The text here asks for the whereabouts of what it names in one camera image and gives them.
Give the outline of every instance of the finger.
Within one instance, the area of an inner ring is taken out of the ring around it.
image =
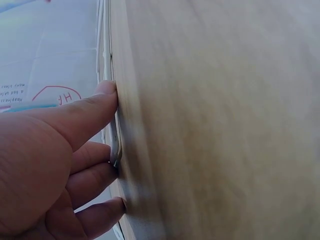
[[[99,196],[116,178],[116,169],[107,162],[71,175],[65,188],[69,192],[73,209]]]
[[[59,107],[32,109],[23,114],[37,118],[59,132],[76,151],[103,129],[117,110],[116,86],[102,81],[96,95]]]
[[[58,200],[45,214],[45,229],[53,236],[53,239],[88,239],[84,229],[71,208],[71,201],[68,192],[64,189]]]
[[[125,213],[120,197],[94,204],[76,214],[89,239],[95,239],[115,225]]]
[[[107,163],[110,158],[110,147],[99,142],[86,142],[72,156],[70,174],[78,173],[100,163]]]

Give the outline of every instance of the skin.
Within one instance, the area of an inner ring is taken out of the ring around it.
[[[110,147],[88,141],[117,106],[103,81],[71,104],[0,114],[0,239],[94,239],[121,218],[119,197],[74,212],[117,178]]]

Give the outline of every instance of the wooden surface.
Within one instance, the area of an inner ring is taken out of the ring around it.
[[[138,240],[320,238],[320,2],[111,0]]]

